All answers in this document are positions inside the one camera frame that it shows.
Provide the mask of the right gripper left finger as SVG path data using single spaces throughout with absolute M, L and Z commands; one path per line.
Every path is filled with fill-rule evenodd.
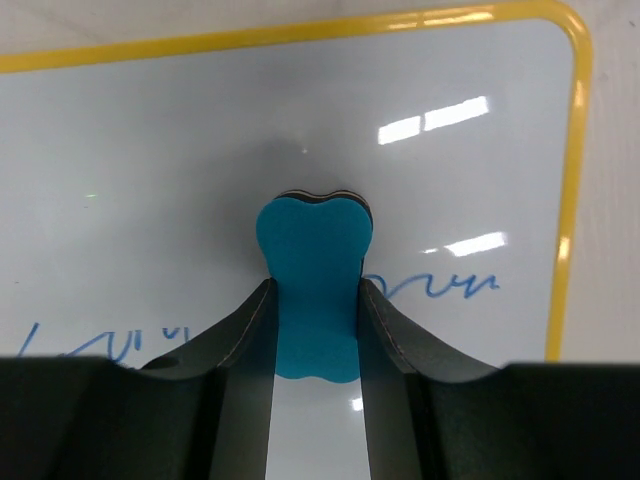
M 100 357 L 1 362 L 5 479 L 261 479 L 278 292 L 140 369 Z

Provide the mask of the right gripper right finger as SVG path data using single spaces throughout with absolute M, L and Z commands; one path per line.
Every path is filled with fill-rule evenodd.
M 635 365 L 494 368 L 399 312 L 368 280 L 358 348 L 375 479 L 635 479 Z

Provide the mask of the blue whiteboard eraser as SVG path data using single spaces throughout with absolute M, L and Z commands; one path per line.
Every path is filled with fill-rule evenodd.
M 277 375 L 359 378 L 358 289 L 373 227 L 366 200 L 348 190 L 290 190 L 261 209 L 256 238 L 278 287 Z

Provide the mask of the yellow framed small whiteboard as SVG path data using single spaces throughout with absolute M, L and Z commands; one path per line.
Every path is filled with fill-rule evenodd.
M 557 1 L 3 56 L 1 362 L 140 369 L 273 280 L 267 203 L 348 190 L 360 283 L 489 366 L 558 363 L 592 59 Z M 275 363 L 261 479 L 375 479 L 361 370 Z

